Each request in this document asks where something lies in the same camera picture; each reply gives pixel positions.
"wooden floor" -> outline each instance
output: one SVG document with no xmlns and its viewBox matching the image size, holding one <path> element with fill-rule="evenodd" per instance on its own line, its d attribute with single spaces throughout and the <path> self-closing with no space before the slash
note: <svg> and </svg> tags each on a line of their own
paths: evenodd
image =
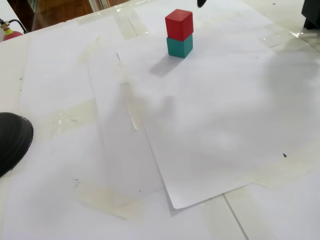
<svg viewBox="0 0 320 240">
<path fill-rule="evenodd" d="M 89 0 L 38 0 L 33 30 L 93 13 Z"/>
<path fill-rule="evenodd" d="M 89 0 L 7 0 L 31 32 L 93 13 Z M 106 0 L 109 7 L 129 0 Z"/>
</svg>

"red fire extinguisher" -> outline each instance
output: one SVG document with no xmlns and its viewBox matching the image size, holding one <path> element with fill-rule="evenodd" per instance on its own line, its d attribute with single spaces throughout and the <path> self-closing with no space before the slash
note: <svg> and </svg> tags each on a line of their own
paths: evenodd
<svg viewBox="0 0 320 240">
<path fill-rule="evenodd" d="M 3 37 L 3 41 L 5 40 L 8 40 L 8 39 L 13 39 L 15 37 L 18 37 L 18 36 L 21 36 L 23 35 L 21 32 L 18 32 L 18 31 L 12 31 L 10 29 L 10 23 L 12 22 L 18 22 L 21 26 L 21 28 L 23 29 L 23 33 L 26 34 L 28 31 L 25 29 L 25 27 L 22 25 L 22 23 L 17 20 L 17 19 L 12 19 L 10 21 L 3 21 L 1 18 L 0 18 L 0 24 L 1 24 L 1 28 L 3 29 L 4 31 L 4 37 Z"/>
</svg>

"red cube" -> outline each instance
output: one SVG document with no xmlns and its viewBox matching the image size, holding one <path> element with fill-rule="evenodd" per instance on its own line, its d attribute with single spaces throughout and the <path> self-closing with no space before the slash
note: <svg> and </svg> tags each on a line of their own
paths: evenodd
<svg viewBox="0 0 320 240">
<path fill-rule="evenodd" d="M 184 41 L 194 32 L 194 20 L 191 11 L 174 10 L 165 17 L 168 37 L 178 41 Z"/>
</svg>

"teal cube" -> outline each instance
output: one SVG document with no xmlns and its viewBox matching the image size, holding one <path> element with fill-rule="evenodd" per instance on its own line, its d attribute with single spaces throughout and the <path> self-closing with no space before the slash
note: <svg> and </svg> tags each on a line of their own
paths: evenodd
<svg viewBox="0 0 320 240">
<path fill-rule="evenodd" d="M 193 42 L 192 34 L 184 41 L 174 40 L 169 37 L 166 38 L 169 55 L 179 58 L 186 58 L 186 56 L 188 56 L 188 54 L 194 48 Z"/>
</svg>

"wooden block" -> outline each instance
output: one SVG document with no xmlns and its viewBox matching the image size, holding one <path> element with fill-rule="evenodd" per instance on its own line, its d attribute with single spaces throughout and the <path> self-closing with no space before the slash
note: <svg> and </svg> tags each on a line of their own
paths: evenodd
<svg viewBox="0 0 320 240">
<path fill-rule="evenodd" d="M 167 37 L 168 52 L 170 56 L 186 58 L 194 48 L 192 34 L 184 41 L 178 41 Z"/>
<path fill-rule="evenodd" d="M 194 20 L 191 11 L 174 10 L 165 17 L 168 37 L 178 41 L 186 40 L 194 32 Z"/>
</svg>

